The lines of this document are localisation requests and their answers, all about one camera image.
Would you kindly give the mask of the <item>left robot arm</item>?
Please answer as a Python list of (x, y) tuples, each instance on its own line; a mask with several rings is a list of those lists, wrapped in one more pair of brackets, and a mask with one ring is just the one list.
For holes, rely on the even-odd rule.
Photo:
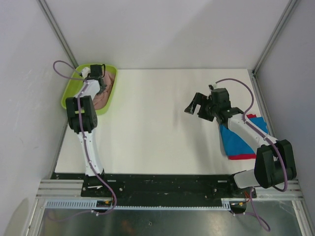
[(93, 99), (106, 89), (104, 83), (105, 64), (92, 64), (81, 71), (83, 85), (79, 92), (65, 100), (68, 124), (77, 134), (85, 159), (85, 175), (100, 178), (104, 172), (100, 161), (96, 131), (98, 124)]

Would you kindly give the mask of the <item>pink t-shirt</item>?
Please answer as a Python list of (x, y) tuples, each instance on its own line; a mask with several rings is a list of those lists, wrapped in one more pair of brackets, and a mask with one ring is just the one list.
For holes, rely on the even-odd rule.
[(105, 77), (103, 78), (103, 81), (106, 84), (106, 89), (101, 94), (96, 95), (93, 99), (94, 108), (96, 110), (100, 110), (106, 106), (113, 89), (115, 75), (111, 72), (105, 71)]

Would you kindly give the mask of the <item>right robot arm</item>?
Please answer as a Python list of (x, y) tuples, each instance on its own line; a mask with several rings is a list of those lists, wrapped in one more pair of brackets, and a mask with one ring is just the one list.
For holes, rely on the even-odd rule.
[(216, 120), (219, 125), (239, 136), (256, 154), (254, 168), (232, 175), (227, 192), (239, 197), (247, 187), (273, 187), (285, 192), (288, 181), (296, 178), (293, 148), (288, 140), (278, 140), (246, 118), (245, 113), (232, 107), (225, 88), (215, 88), (206, 96), (197, 92), (185, 108), (185, 113), (194, 114), (196, 107), (199, 118)]

